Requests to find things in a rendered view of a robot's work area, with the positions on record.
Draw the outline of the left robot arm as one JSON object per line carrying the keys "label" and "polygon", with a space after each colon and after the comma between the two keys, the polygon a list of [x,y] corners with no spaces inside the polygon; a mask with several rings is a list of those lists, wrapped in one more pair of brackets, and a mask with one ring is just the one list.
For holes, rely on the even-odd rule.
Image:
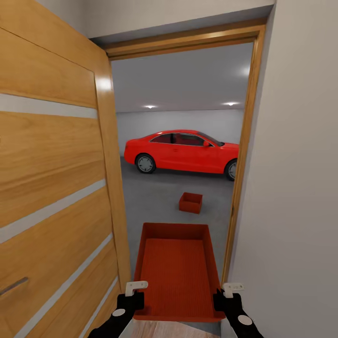
{"label": "left robot arm", "polygon": [[147,287],[147,281],[127,282],[125,294],[117,297],[117,308],[111,318],[93,329],[88,338],[131,338],[135,310],[144,309],[144,292],[135,290]]}

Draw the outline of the storage box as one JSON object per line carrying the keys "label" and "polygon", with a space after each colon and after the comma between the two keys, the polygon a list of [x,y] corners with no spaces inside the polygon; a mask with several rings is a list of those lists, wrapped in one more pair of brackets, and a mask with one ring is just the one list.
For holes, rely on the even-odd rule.
{"label": "storage box", "polygon": [[202,195],[200,194],[184,192],[181,199],[179,200],[179,210],[185,212],[199,214],[201,205],[202,205]]}
{"label": "storage box", "polygon": [[147,281],[144,309],[133,318],[147,321],[215,323],[220,288],[212,241],[206,224],[143,224],[134,282]]}

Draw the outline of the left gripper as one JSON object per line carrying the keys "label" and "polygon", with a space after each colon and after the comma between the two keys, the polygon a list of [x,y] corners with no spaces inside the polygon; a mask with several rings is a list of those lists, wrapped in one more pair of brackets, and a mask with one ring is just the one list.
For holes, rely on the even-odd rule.
{"label": "left gripper", "polygon": [[125,302],[128,302],[133,307],[133,313],[135,310],[144,309],[144,292],[135,292],[132,296],[126,297],[125,294],[119,294],[117,297],[117,307]]}

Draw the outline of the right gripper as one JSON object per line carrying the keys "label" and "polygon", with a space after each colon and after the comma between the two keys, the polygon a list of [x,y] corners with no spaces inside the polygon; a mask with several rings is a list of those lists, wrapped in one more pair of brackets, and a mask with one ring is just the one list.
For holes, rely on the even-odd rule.
{"label": "right gripper", "polygon": [[223,311],[225,315],[228,308],[232,305],[237,305],[238,308],[242,309],[241,296],[239,293],[233,293],[233,298],[226,298],[223,292],[217,289],[217,294],[213,295],[213,301],[215,311]]}

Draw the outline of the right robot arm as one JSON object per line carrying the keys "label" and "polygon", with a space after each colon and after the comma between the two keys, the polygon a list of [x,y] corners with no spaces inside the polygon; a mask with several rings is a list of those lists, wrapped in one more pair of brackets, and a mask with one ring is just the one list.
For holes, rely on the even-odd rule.
{"label": "right robot arm", "polygon": [[223,311],[230,322],[231,338],[264,338],[253,320],[242,310],[241,296],[233,291],[244,291],[243,283],[224,283],[223,292],[213,295],[215,311]]}

